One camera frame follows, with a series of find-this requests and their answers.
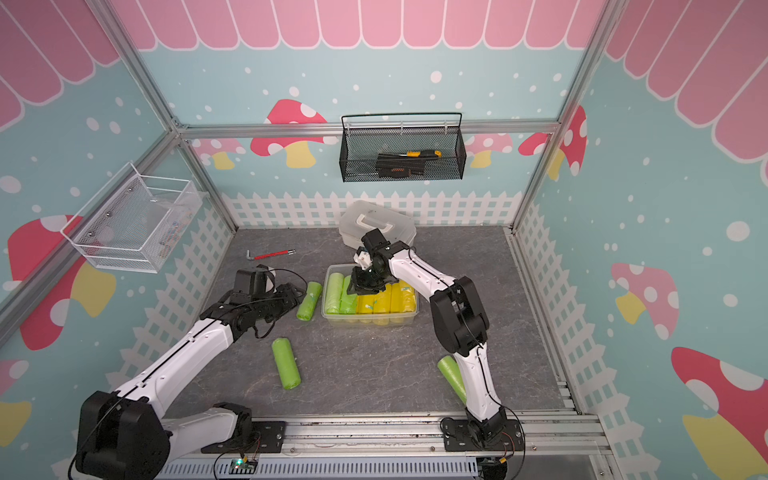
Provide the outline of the yellow roll with blue label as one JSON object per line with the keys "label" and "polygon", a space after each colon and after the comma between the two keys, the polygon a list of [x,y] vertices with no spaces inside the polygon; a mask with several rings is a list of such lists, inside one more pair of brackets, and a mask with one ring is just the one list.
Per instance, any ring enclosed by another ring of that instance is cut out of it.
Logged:
{"label": "yellow roll with blue label", "polygon": [[399,283],[392,285],[390,297],[390,312],[402,313],[402,290]]}

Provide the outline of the light green roll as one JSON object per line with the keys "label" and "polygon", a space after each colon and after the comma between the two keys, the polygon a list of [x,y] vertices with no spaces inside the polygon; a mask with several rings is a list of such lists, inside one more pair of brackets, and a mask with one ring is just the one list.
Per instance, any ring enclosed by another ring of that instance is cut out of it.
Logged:
{"label": "light green roll", "polygon": [[324,312],[336,315],[340,313],[344,275],[339,272],[331,273],[326,283]]}

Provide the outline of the clear plastic storage box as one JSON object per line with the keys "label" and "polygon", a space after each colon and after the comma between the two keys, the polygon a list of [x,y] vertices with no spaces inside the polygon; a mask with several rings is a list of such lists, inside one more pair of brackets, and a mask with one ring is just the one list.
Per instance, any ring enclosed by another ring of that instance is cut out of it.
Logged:
{"label": "clear plastic storage box", "polygon": [[322,290],[321,314],[332,325],[399,327],[411,324],[419,312],[415,289],[399,281],[373,295],[348,293],[353,264],[331,265]]}

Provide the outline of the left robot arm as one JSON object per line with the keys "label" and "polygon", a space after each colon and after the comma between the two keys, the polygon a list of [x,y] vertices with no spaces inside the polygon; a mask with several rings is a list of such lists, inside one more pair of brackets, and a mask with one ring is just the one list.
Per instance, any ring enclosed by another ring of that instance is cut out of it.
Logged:
{"label": "left robot arm", "polygon": [[253,448],[252,411],[219,402],[204,412],[168,419],[184,388],[258,322],[276,322],[304,300],[307,281],[280,283],[260,264],[240,270],[232,289],[211,303],[191,330],[150,366],[111,392],[97,391],[80,409],[77,447],[68,471],[99,479],[153,479],[170,462],[210,445]]}

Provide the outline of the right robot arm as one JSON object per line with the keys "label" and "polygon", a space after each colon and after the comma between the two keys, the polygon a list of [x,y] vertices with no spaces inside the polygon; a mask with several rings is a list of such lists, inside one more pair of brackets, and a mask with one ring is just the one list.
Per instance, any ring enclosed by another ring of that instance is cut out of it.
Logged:
{"label": "right robot arm", "polygon": [[466,390],[471,438],[483,447],[498,440],[508,417],[490,373],[489,319],[472,280],[440,272],[407,243],[392,243],[378,229],[363,235],[354,261],[351,293],[372,295],[404,281],[429,301],[437,340],[457,362]]}

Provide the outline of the black tool in basket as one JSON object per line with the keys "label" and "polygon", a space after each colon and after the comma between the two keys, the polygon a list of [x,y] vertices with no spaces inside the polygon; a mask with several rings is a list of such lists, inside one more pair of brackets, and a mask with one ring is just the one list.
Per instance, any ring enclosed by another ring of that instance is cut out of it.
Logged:
{"label": "black tool in basket", "polygon": [[426,161],[420,157],[379,154],[375,169],[380,178],[406,179],[423,176]]}

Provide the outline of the yellow black screwdriver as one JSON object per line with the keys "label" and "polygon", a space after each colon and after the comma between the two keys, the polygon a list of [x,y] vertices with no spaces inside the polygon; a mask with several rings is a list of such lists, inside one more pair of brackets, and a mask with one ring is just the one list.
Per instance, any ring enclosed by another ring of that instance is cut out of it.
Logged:
{"label": "yellow black screwdriver", "polygon": [[420,150],[408,151],[404,153],[393,153],[391,156],[396,158],[441,158],[442,152],[439,150]]}

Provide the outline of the small circuit board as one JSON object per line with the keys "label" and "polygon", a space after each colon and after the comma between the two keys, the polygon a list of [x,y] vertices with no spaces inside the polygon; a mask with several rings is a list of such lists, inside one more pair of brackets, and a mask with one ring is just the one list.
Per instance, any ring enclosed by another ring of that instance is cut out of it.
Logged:
{"label": "small circuit board", "polygon": [[248,460],[245,458],[234,459],[230,462],[228,470],[229,475],[253,475],[256,472],[258,462],[256,460]]}

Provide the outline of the red handled hex key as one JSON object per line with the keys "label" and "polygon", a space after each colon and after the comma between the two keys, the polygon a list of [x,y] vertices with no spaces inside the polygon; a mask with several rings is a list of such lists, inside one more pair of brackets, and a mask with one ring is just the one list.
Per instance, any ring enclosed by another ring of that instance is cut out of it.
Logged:
{"label": "red handled hex key", "polygon": [[277,252],[271,252],[266,254],[256,254],[254,255],[250,250],[246,250],[246,260],[248,261],[256,261],[256,260],[263,260],[268,258],[275,258],[275,257],[281,257],[281,256],[288,256],[293,255],[296,253],[295,249],[287,249],[287,250],[281,250]]}

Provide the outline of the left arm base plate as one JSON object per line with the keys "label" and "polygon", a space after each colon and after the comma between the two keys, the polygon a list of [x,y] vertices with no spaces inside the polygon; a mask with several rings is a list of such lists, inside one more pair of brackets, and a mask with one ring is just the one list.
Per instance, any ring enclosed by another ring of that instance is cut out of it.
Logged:
{"label": "left arm base plate", "polygon": [[281,453],[286,438],[285,421],[253,421],[249,433],[201,449],[203,454],[222,453]]}

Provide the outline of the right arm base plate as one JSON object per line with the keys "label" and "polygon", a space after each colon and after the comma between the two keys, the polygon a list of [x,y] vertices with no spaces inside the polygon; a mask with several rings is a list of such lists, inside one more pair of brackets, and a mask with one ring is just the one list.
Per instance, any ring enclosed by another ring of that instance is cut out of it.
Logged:
{"label": "right arm base plate", "polygon": [[439,427],[447,452],[491,451],[517,454],[525,448],[524,434],[517,420],[508,420],[501,433],[492,440],[481,440],[467,419],[444,417]]}

